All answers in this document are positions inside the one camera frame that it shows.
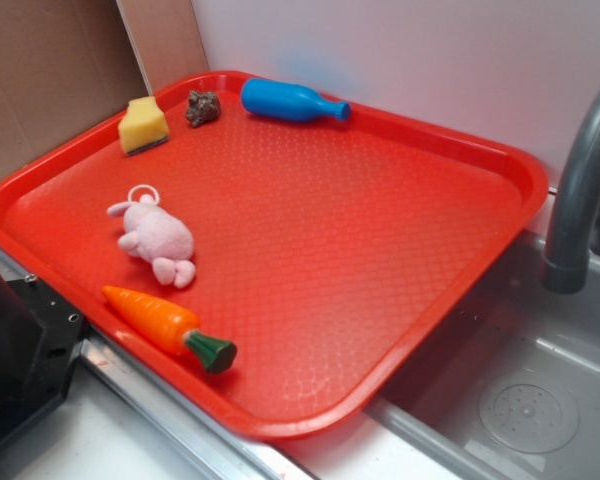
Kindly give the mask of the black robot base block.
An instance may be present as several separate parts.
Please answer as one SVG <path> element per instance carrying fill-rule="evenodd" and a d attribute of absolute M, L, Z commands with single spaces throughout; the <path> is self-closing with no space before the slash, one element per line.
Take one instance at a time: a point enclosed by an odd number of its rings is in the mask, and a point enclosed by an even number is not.
<path fill-rule="evenodd" d="M 86 328 L 43 280 L 0 274 L 0 449 L 66 400 Z"/>

